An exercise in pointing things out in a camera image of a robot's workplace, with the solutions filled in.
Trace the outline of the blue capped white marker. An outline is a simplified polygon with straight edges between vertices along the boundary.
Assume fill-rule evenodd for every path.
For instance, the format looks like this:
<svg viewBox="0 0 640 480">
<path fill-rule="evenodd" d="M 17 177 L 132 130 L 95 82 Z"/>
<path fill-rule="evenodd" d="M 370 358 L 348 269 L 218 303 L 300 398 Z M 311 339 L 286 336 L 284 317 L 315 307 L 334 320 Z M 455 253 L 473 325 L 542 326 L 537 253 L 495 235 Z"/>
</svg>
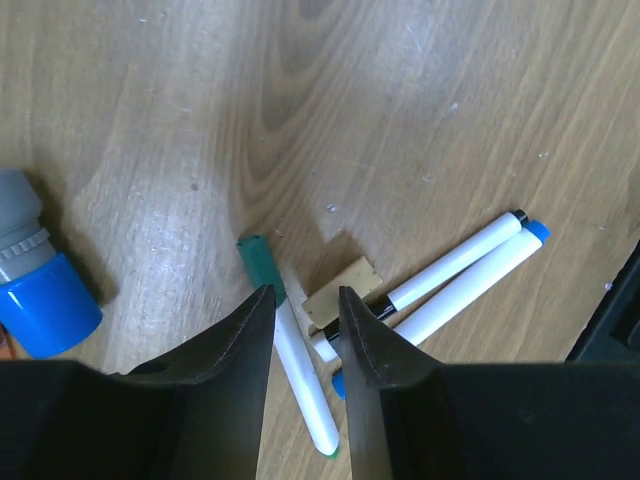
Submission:
<svg viewBox="0 0 640 480">
<path fill-rule="evenodd" d="M 424 342 L 540 250 L 550 236 L 546 225 L 528 218 L 520 232 L 434 289 L 437 293 L 397 324 L 394 332 L 414 346 Z"/>
</svg>

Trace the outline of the black capped white marker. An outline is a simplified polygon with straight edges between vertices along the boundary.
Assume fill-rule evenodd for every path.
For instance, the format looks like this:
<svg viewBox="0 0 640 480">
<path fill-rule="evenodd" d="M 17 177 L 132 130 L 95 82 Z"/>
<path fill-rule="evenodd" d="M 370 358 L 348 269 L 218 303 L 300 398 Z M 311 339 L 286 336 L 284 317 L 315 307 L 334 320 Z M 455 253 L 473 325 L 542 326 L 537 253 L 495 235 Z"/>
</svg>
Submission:
<svg viewBox="0 0 640 480">
<path fill-rule="evenodd" d="M 528 215 L 522 210 L 509 211 L 501 215 L 440 259 L 370 304 L 370 310 L 377 319 L 384 320 L 405 309 L 520 232 L 527 221 Z M 325 362 L 330 362 L 338 356 L 338 290 L 343 284 L 352 287 L 358 294 L 367 296 L 382 284 L 382 279 L 367 259 L 361 257 L 303 303 L 304 311 L 317 329 L 310 337 L 311 346 Z"/>
</svg>

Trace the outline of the blue grey stamp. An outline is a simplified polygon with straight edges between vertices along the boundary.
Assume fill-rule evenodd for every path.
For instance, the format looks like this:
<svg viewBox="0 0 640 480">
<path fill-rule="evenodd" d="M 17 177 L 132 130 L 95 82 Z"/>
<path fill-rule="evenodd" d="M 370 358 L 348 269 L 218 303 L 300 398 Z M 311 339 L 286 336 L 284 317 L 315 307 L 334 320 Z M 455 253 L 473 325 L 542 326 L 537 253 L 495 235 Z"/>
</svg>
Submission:
<svg viewBox="0 0 640 480">
<path fill-rule="evenodd" d="M 86 340 L 102 312 L 40 223 L 42 202 L 22 170 L 1 170 L 1 324 L 33 358 Z"/>
</svg>

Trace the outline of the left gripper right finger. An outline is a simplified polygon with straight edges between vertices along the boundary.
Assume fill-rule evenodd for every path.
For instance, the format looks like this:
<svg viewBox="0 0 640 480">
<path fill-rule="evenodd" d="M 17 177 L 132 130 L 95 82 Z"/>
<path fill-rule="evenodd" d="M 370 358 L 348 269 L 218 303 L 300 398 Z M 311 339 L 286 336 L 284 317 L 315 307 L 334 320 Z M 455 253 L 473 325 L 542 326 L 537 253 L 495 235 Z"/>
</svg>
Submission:
<svg viewBox="0 0 640 480">
<path fill-rule="evenodd" d="M 636 364 L 446 364 L 349 287 L 339 311 L 354 478 L 638 477 Z"/>
</svg>

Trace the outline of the orange red pen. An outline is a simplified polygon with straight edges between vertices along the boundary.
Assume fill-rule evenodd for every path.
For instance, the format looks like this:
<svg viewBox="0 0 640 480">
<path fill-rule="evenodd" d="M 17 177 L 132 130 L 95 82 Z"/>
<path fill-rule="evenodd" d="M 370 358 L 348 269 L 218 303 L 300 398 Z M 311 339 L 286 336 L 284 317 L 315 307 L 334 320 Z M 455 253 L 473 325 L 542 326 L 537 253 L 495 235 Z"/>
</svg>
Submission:
<svg viewBox="0 0 640 480">
<path fill-rule="evenodd" d="M 15 357 L 14 349 L 11 344 L 11 339 L 4 329 L 0 326 L 0 360 L 8 361 Z"/>
</svg>

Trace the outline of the green capped white marker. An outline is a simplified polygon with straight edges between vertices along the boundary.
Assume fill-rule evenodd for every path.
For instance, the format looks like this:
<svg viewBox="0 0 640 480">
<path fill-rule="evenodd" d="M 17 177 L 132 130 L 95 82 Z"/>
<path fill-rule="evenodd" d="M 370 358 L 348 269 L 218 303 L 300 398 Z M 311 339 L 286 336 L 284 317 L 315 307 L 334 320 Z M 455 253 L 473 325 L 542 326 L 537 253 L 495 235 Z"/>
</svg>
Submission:
<svg viewBox="0 0 640 480">
<path fill-rule="evenodd" d="M 236 248 L 251 286 L 274 287 L 276 351 L 314 446 L 334 458 L 340 449 L 340 434 L 267 239 L 249 235 L 238 240 Z"/>
</svg>

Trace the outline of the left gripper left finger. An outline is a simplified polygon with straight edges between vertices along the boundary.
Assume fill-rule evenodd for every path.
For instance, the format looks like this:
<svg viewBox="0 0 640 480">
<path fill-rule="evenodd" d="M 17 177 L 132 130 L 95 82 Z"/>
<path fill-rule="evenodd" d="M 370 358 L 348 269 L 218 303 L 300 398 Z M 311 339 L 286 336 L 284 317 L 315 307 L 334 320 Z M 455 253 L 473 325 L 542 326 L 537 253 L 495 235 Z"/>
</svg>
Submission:
<svg viewBox="0 0 640 480">
<path fill-rule="evenodd" d="M 276 294 L 127 374 L 73 360 L 1 365 L 5 479 L 252 479 Z"/>
</svg>

